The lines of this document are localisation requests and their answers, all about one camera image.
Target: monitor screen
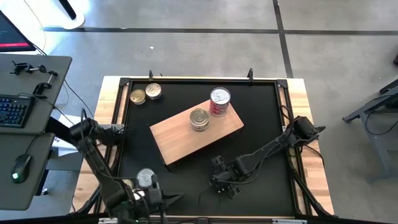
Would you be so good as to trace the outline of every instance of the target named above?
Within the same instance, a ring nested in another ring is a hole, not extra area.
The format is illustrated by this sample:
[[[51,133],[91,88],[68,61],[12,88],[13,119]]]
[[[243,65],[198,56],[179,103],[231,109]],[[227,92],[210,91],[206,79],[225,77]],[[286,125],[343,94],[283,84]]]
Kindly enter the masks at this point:
[[[32,43],[0,11],[0,52],[36,50]]]

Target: metal frame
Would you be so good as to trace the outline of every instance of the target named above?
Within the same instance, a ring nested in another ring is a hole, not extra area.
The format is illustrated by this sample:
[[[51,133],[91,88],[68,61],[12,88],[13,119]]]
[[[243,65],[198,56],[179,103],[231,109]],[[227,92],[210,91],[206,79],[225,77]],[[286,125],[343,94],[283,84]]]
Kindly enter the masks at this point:
[[[372,142],[373,148],[376,150],[379,160],[383,166],[383,173],[376,177],[371,177],[368,179],[370,182],[374,182],[381,179],[388,179],[392,177],[398,177],[398,170],[394,168],[394,164],[391,161],[389,155],[389,150],[379,147],[376,144],[377,136],[371,134],[366,129],[366,121],[372,113],[390,113],[387,110],[378,110],[382,106],[386,106],[394,100],[398,99],[398,80],[388,84],[380,91],[380,96],[367,102],[364,106],[360,107],[356,111],[352,112],[348,116],[343,118],[345,123],[350,123],[356,118],[361,118],[362,124],[364,125],[366,134],[369,140]]]
[[[221,78],[215,78],[215,77],[153,77],[151,75],[149,75],[149,77],[129,77],[129,78],[121,78],[120,82],[119,82],[119,89],[118,89],[118,97],[116,98],[116,106],[114,109],[114,113],[113,113],[113,121],[116,122],[117,119],[117,114],[119,113],[120,110],[120,102],[121,102],[121,97],[122,97],[122,92],[123,92],[123,88],[125,86],[128,86],[127,89],[127,95],[131,92],[132,90],[132,86],[134,83],[149,83],[149,82],[153,82],[153,81],[157,81],[157,82],[162,82],[162,83],[183,83],[183,82],[187,82],[187,83],[235,83],[237,85],[260,85],[261,83],[273,83],[275,85],[275,93],[277,95],[277,103],[278,106],[280,106],[281,103],[281,98],[280,98],[280,88],[283,89],[284,92],[284,96],[285,96],[285,102],[286,105],[289,107],[290,109],[290,113],[293,114],[292,111],[292,105],[290,102],[290,95],[289,95],[289,89],[288,89],[288,84],[287,84],[287,80],[280,80],[280,79],[270,79],[270,78],[253,78],[253,72],[252,70],[249,71],[248,76],[246,78],[225,78],[225,77],[221,77]],[[126,97],[126,102],[124,105],[124,111],[123,111],[123,117],[122,117],[122,124],[127,124],[128,120],[128,113],[129,113],[129,97]],[[285,126],[286,123],[284,121],[284,117],[282,116],[282,113],[280,113],[280,120],[281,120],[281,125]],[[115,155],[115,160],[113,162],[113,166],[111,168],[112,171],[116,171],[116,174],[119,173],[119,169],[120,169],[120,160],[121,160],[121,156],[123,154],[123,142],[124,142],[124,138],[125,136],[123,136],[123,141],[120,145],[118,145],[118,148],[116,150],[116,155]],[[303,163],[302,163],[302,158],[301,155],[298,153],[298,151],[296,151],[297,155],[295,157],[296,162],[297,162],[297,168],[298,168],[298,173],[301,176],[302,180],[305,182],[305,175],[304,175],[304,170],[303,170]],[[286,159],[292,159],[289,155],[286,155]],[[297,214],[301,214],[301,210],[299,207],[299,202],[298,202],[298,197],[297,197],[297,191],[296,191],[296,187],[295,187],[295,181],[294,181],[294,177],[292,174],[290,175],[290,188],[292,189],[292,196],[294,198],[293,201],[293,205],[294,205],[294,209],[295,212]],[[312,214],[312,210],[311,210],[311,206],[308,202],[308,200],[305,198],[304,199],[304,205],[305,205],[305,211],[306,214],[311,215]]]

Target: concrete floor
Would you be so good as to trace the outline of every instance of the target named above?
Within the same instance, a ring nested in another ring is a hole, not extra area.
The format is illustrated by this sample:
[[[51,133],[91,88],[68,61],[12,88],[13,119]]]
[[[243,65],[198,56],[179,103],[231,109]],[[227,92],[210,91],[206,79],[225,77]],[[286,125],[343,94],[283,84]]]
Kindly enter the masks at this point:
[[[272,0],[70,2],[84,12],[85,27],[277,29]],[[54,25],[34,1],[28,3],[44,26]],[[280,0],[279,6],[284,29],[398,30],[395,0]],[[42,34],[32,38],[43,44]],[[305,79],[314,122],[327,127],[320,149],[335,213],[395,223],[398,179],[366,182],[381,165],[362,124],[341,118],[397,78],[391,62],[398,35],[286,35],[286,41],[293,76]],[[151,69],[155,75],[243,77],[252,67],[255,77],[284,78],[280,47],[278,34],[46,32],[45,51],[73,57],[67,80],[94,111],[105,75],[147,75]],[[62,110],[79,115],[82,103],[70,98]],[[58,102],[65,101],[63,90]],[[50,176],[50,195],[35,198],[25,212],[1,211],[0,219],[68,213],[77,174]]]

